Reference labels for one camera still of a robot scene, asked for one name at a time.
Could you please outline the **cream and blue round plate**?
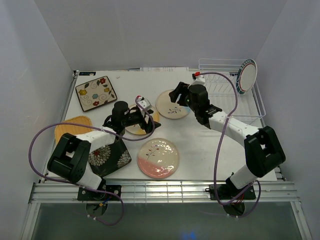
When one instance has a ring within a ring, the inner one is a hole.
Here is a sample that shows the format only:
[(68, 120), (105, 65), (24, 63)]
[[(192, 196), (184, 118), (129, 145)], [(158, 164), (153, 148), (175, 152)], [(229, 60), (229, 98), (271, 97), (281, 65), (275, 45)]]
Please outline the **cream and blue round plate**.
[(186, 106), (180, 106), (175, 102), (171, 102), (169, 96), (171, 91), (172, 89), (162, 92), (155, 101), (155, 107), (157, 111), (167, 119), (182, 119), (190, 113), (190, 109)]

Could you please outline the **green red rimmed white plate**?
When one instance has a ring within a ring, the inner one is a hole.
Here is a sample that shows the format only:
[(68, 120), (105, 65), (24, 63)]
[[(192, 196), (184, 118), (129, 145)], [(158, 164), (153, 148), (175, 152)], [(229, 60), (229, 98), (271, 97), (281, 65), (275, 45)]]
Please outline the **green red rimmed white plate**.
[(247, 94), (254, 86), (257, 78), (258, 68), (253, 59), (245, 60), (237, 73), (235, 87), (239, 95)]

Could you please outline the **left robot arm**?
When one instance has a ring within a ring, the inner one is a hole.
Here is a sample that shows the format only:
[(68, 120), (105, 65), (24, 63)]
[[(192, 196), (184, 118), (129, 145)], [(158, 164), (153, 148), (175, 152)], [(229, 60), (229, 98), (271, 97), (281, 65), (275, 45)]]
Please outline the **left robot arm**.
[(161, 126), (152, 118), (151, 108), (150, 101), (142, 96), (136, 97), (133, 112), (127, 102), (117, 101), (101, 128), (78, 135), (63, 134), (47, 163), (47, 169), (72, 184), (87, 188), (95, 200), (102, 199), (106, 195), (106, 187), (103, 178), (90, 167), (90, 153), (123, 139), (125, 128), (133, 125), (139, 125), (151, 136)]

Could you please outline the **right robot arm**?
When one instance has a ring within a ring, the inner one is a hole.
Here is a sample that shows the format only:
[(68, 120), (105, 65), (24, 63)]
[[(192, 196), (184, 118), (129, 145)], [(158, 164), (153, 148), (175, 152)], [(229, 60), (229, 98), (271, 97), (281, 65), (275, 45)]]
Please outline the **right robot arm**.
[(244, 148), (244, 166), (217, 188), (217, 195), (237, 199), (249, 184), (264, 177), (286, 160), (272, 127), (258, 128), (228, 116), (221, 108), (210, 103), (205, 86), (180, 82), (169, 93), (169, 97), (171, 102), (189, 107), (201, 125), (228, 136)]

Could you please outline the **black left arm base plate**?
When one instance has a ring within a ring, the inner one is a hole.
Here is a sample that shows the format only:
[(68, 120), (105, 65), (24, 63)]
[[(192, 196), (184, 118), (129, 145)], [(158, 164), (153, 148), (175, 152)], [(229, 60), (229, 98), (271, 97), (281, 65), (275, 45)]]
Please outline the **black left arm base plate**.
[(121, 185), (105, 185), (102, 187), (102, 191), (103, 192), (96, 192), (96, 191), (91, 191), (84, 188), (79, 188), (76, 199), (78, 201), (101, 201), (101, 202), (105, 200), (118, 201), (119, 199), (116, 196), (109, 193), (105, 193), (105, 192), (110, 192), (110, 193), (116, 194), (118, 197), (121, 197), (122, 186)]

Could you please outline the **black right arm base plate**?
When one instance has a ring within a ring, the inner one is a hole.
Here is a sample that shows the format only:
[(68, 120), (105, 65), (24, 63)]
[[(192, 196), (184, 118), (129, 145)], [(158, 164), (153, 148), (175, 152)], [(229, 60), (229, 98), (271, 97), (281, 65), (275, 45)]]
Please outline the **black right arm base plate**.
[(237, 189), (231, 181), (227, 180), (223, 184), (210, 184), (204, 191), (209, 194), (210, 200), (220, 200), (226, 214), (234, 218), (241, 218), (247, 215), (245, 213), (245, 200), (256, 199), (252, 183)]

